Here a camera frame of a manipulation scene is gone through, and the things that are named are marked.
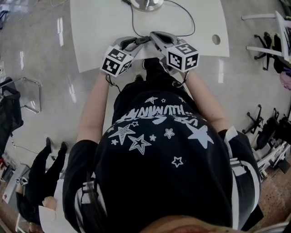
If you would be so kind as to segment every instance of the glossy floor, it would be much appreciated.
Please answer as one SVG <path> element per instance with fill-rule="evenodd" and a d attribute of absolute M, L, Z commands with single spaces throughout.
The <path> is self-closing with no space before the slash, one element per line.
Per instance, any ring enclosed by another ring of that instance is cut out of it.
<path fill-rule="evenodd" d="M 230 121 L 242 130 L 250 123 L 246 113 L 263 107 L 267 119 L 276 107 L 286 113 L 290 92 L 283 88 L 270 64 L 263 71 L 262 60 L 246 45 L 259 45 L 254 34 L 276 32 L 274 20 L 242 21 L 241 15 L 282 12 L 276 0 L 221 0 L 229 35 L 230 57 L 201 57 L 197 73 L 223 105 Z M 5 75 L 13 79 L 27 77 L 42 84 L 42 112 L 38 115 L 22 110 L 24 125 L 14 132 L 16 145 L 39 152 L 50 136 L 56 148 L 62 141 L 72 146 L 83 105 L 94 83 L 97 70 L 78 72 L 70 26 L 70 1 L 52 7 L 49 0 L 1 0 L 1 8 L 10 15 L 0 31 L 0 55 Z M 136 74 L 144 74 L 140 62 L 116 83 L 124 87 Z M 35 86 L 17 85 L 23 102 L 38 107 Z M 110 126 L 113 103 L 118 94 L 110 88 L 104 128 Z M 9 140 L 7 152 L 16 163 L 31 165 L 35 154 L 20 147 L 14 149 Z"/>

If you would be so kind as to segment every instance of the round metal base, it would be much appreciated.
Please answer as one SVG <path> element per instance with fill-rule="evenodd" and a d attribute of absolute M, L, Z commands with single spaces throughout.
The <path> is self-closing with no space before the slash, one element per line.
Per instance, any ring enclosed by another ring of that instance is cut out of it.
<path fill-rule="evenodd" d="M 149 12 L 160 8 L 164 0 L 130 0 L 130 2 L 137 10 Z"/>

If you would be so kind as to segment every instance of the hair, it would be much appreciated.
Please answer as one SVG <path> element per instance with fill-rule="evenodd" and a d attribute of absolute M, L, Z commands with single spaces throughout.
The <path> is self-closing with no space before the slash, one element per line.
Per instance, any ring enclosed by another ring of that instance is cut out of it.
<path fill-rule="evenodd" d="M 107 215 L 98 201 L 97 183 L 91 183 L 91 177 L 87 174 L 89 187 L 90 204 L 82 206 L 79 201 L 79 209 L 82 216 L 76 213 L 79 227 L 83 228 L 85 233 L 108 233 L 109 225 Z"/>

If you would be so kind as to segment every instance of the white star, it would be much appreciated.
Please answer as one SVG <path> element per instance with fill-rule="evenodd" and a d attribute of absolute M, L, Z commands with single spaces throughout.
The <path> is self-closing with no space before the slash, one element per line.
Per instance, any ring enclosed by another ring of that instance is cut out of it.
<path fill-rule="evenodd" d="M 114 127 L 111 127 L 107 130 L 107 132 L 109 133 L 110 131 L 114 130 Z"/>
<path fill-rule="evenodd" d="M 182 98 L 182 97 L 179 97 L 179 99 L 180 99 L 182 102 L 186 103 L 186 102 L 183 100 L 183 98 Z"/>
<path fill-rule="evenodd" d="M 150 136 L 150 141 L 155 141 L 155 140 L 156 140 L 156 136 L 155 135 Z"/>
<path fill-rule="evenodd" d="M 164 136 L 168 137 L 169 139 L 171 139 L 171 137 L 174 135 L 175 134 L 173 133 L 173 129 L 166 129 L 166 133 L 164 134 Z"/>
<path fill-rule="evenodd" d="M 123 145 L 123 142 L 124 142 L 125 137 L 126 137 L 127 134 L 135 134 L 135 132 L 130 130 L 129 127 L 130 127 L 130 124 L 125 126 L 125 127 L 123 127 L 123 128 L 122 127 L 118 127 L 118 131 L 115 132 L 114 134 L 112 134 L 109 137 L 118 136 L 119 140 L 120 140 L 120 144 Z"/>
<path fill-rule="evenodd" d="M 151 98 L 147 99 L 147 100 L 145 101 L 145 103 L 147 103 L 147 102 L 151 102 L 152 104 L 154 104 L 154 100 L 156 100 L 156 99 L 158 99 L 158 98 L 151 97 Z"/>
<path fill-rule="evenodd" d="M 114 146 L 116 146 L 117 143 L 119 143 L 119 141 L 117 141 L 116 139 L 114 139 L 114 140 L 111 141 L 111 145 L 114 144 Z"/>
<path fill-rule="evenodd" d="M 144 140 L 144 134 L 141 135 L 139 138 L 135 138 L 135 137 L 132 137 L 132 136 L 128 136 L 129 139 L 132 140 L 132 145 L 130 146 L 129 150 L 132 151 L 134 149 L 138 149 L 139 152 L 144 155 L 145 154 L 145 147 L 146 146 L 151 146 L 150 143 L 146 142 Z"/>
<path fill-rule="evenodd" d="M 198 141 L 200 142 L 200 144 L 207 149 L 207 144 L 208 142 L 211 142 L 212 144 L 214 144 L 213 140 L 211 139 L 211 137 L 208 136 L 207 134 L 207 126 L 202 126 L 200 129 L 197 129 L 191 125 L 189 125 L 188 123 L 186 124 L 187 127 L 192 131 L 193 134 L 191 134 L 188 139 L 198 139 Z"/>
<path fill-rule="evenodd" d="M 136 126 L 138 126 L 138 122 L 132 122 L 131 125 L 132 125 L 133 127 L 136 127 Z"/>
<path fill-rule="evenodd" d="M 182 157 L 180 158 L 174 157 L 172 164 L 174 164 L 176 167 L 178 167 L 179 165 L 183 165 Z"/>

